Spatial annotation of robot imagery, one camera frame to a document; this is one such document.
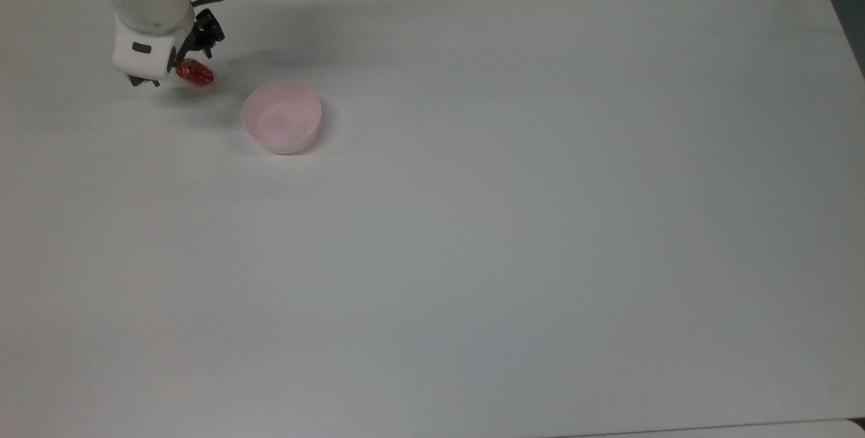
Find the table surface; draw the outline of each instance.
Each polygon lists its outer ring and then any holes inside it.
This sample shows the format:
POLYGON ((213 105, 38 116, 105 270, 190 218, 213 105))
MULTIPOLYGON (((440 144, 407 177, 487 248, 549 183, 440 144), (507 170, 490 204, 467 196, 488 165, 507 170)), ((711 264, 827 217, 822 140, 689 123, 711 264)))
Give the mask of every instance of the table surface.
POLYGON ((527 438, 865 414, 830 0, 231 0, 132 88, 0 0, 0 435, 527 438), (260 149, 243 100, 309 84, 260 149))

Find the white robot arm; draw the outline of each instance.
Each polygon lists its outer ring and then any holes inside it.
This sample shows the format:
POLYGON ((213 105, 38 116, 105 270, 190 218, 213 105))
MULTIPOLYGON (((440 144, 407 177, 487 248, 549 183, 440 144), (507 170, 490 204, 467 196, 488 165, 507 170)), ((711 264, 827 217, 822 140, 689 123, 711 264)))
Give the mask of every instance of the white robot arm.
POLYGON ((192 31, 195 13, 191 0, 110 1, 117 11, 115 68, 128 75, 133 84, 165 78, 192 31))

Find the red strawberry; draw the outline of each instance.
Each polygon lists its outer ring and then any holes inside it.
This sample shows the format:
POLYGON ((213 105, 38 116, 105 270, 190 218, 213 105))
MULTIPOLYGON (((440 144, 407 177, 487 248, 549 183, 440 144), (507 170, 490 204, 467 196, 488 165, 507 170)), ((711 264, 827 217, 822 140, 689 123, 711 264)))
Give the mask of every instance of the red strawberry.
POLYGON ((177 63, 177 76, 183 78, 191 84, 203 86, 210 84, 214 80, 214 74, 207 66, 197 62, 192 58, 184 58, 177 63))

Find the pink bowl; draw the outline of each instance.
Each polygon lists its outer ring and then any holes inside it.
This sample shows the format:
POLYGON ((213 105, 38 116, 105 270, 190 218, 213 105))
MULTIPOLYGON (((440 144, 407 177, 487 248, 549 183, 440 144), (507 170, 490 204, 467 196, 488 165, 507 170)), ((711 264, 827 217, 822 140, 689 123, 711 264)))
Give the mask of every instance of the pink bowl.
POLYGON ((243 104, 243 126, 268 151, 293 154, 316 138, 322 104, 312 88, 296 81, 273 81, 243 104))

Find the black bracket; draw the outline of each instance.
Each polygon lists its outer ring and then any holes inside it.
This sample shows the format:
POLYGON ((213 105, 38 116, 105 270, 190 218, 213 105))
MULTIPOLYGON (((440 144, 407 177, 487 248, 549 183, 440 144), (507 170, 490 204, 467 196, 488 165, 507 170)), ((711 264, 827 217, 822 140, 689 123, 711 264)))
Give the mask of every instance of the black bracket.
POLYGON ((219 20, 214 17, 210 9, 204 9, 195 16, 192 31, 189 32, 186 41, 183 41, 180 51, 177 52, 176 60, 185 58, 189 51, 203 51, 208 59, 212 58, 213 54, 210 53, 210 49, 224 39, 225 32, 222 32, 219 20))
POLYGON ((153 86, 159 87, 159 82, 156 80, 147 80, 147 78, 141 78, 141 77, 133 76, 130 74, 127 74, 126 77, 129 78, 129 82, 132 83, 133 87, 137 87, 145 81, 151 81, 151 82, 153 82, 153 86))

